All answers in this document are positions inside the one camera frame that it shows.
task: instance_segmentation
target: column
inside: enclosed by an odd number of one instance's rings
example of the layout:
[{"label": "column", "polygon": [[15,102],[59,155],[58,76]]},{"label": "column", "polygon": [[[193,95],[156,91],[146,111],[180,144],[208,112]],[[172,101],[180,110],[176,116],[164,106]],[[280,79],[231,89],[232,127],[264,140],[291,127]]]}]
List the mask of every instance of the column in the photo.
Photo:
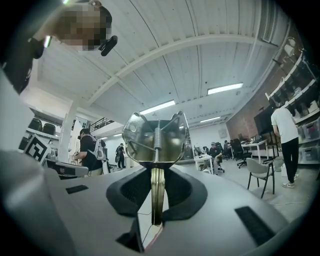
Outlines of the column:
[{"label": "column", "polygon": [[64,121],[62,123],[58,148],[58,160],[63,163],[69,162],[68,150],[71,136],[71,128],[74,123],[74,119],[76,118],[78,106],[78,100],[74,100],[72,102],[69,112],[65,115]]}]

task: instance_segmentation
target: black rubber cover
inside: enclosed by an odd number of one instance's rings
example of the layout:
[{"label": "black rubber cover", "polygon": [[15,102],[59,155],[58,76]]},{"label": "black rubber cover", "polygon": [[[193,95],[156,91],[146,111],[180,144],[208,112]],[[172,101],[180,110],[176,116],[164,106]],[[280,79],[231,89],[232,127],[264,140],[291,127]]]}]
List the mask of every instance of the black rubber cover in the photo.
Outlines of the black rubber cover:
[{"label": "black rubber cover", "polygon": [[112,183],[106,198],[118,214],[135,217],[150,190],[151,171],[143,168]]},{"label": "black rubber cover", "polygon": [[[164,178],[169,209],[163,212],[163,224],[187,220],[205,204],[208,192],[199,180],[173,167],[164,170]],[[142,169],[111,184],[106,198],[118,214],[135,217],[150,190],[151,171]]]},{"label": "black rubber cover", "polygon": [[187,220],[205,204],[208,191],[198,179],[171,167],[164,170],[165,191],[169,209],[162,214],[162,223]]}]

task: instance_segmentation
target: white wall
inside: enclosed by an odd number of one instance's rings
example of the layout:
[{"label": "white wall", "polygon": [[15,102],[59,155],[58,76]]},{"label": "white wall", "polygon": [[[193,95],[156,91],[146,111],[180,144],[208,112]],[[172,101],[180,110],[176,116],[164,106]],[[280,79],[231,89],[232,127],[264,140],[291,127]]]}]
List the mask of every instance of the white wall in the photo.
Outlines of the white wall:
[{"label": "white wall", "polygon": [[[218,132],[220,129],[226,129],[227,136],[225,138],[220,138]],[[230,141],[229,131],[225,123],[191,129],[190,137],[192,146],[200,147],[201,149],[204,146],[210,148],[211,142],[220,142],[223,145],[225,140]]]},{"label": "white wall", "polygon": [[124,140],[122,139],[122,136],[117,137],[110,137],[107,138],[105,141],[106,148],[108,149],[108,159],[110,165],[116,165],[115,159],[116,159],[116,149],[120,145],[120,143],[123,143],[123,145],[126,145]]}]

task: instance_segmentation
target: person walking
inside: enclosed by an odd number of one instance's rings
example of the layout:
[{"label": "person walking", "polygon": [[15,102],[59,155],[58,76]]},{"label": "person walking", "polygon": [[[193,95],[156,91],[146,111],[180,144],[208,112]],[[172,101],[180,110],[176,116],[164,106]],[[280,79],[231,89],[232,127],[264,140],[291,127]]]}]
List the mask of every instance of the person walking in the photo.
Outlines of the person walking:
[{"label": "person walking", "polygon": [[118,170],[122,170],[125,168],[125,149],[124,144],[120,143],[120,145],[116,149],[118,154]]},{"label": "person walking", "polygon": [[299,177],[296,174],[299,160],[298,129],[287,108],[277,107],[272,99],[269,99],[269,104],[273,108],[271,124],[274,134],[280,137],[281,140],[282,155],[289,180],[289,182],[283,183],[282,186],[284,188],[294,188],[295,180]]}]

